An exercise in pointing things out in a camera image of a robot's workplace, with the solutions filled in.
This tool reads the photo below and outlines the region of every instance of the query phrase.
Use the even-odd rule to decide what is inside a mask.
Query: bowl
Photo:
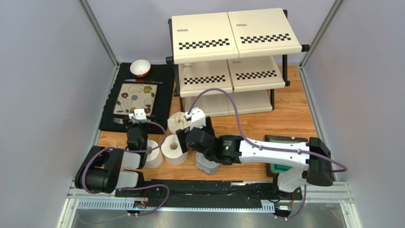
[[[131,73],[137,77],[145,77],[151,70],[151,64],[146,60],[137,60],[131,64]]]

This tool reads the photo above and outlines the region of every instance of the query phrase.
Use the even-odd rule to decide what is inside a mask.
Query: gray wall
[[[310,44],[333,0],[88,0],[116,58],[164,62],[171,56],[171,16],[283,8],[301,44]],[[298,63],[304,54],[289,56]]]
[[[113,67],[76,0],[0,3],[0,227],[55,227]]]
[[[306,69],[363,227],[403,227],[405,2],[347,0]]]

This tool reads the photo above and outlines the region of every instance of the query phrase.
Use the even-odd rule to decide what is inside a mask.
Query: black and white checkered strip
[[[186,43],[179,43],[179,49],[196,49],[196,48],[209,48],[209,47],[216,47],[216,46],[224,46],[229,45],[229,39],[219,39],[219,40],[206,40],[206,41],[198,41],[198,42],[186,42]]]
[[[243,44],[251,44],[251,43],[264,43],[264,42],[273,42],[273,41],[284,41],[284,40],[291,40],[289,34],[278,34],[272,36],[259,36],[259,37],[241,37]]]
[[[266,77],[277,77],[276,71],[262,71],[262,72],[256,72],[256,73],[241,73],[241,74],[236,74],[237,80],[245,80],[245,79],[255,79],[255,78],[266,78]]]
[[[184,82],[185,85],[224,82],[225,75],[207,76],[207,77],[190,77],[190,78],[184,78],[184,80],[185,80],[185,82]]]

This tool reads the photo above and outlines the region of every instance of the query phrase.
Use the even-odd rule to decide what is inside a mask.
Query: wooden floor
[[[272,112],[241,115],[241,125],[246,137],[264,140],[265,134],[316,137],[315,127],[309,111],[307,99],[296,66],[289,66],[289,81],[291,85],[275,90],[275,109]],[[180,111],[179,98],[173,97],[170,116]],[[215,134],[239,134],[235,116],[212,118]],[[149,134],[149,139],[158,143],[163,135]],[[98,142],[100,146],[126,147],[126,134],[101,132]],[[181,165],[171,165],[164,160],[155,168],[143,168],[146,179],[177,179],[177,180],[218,180],[218,181],[270,181],[266,177],[264,163],[221,165],[219,171],[209,176],[195,166],[195,154],[189,152],[188,159]]]

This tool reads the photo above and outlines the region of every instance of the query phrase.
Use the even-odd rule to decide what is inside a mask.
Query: yellow flower
[[[150,86],[145,86],[144,92],[145,92],[146,94],[150,93],[151,91],[152,91],[152,87],[150,87]]]

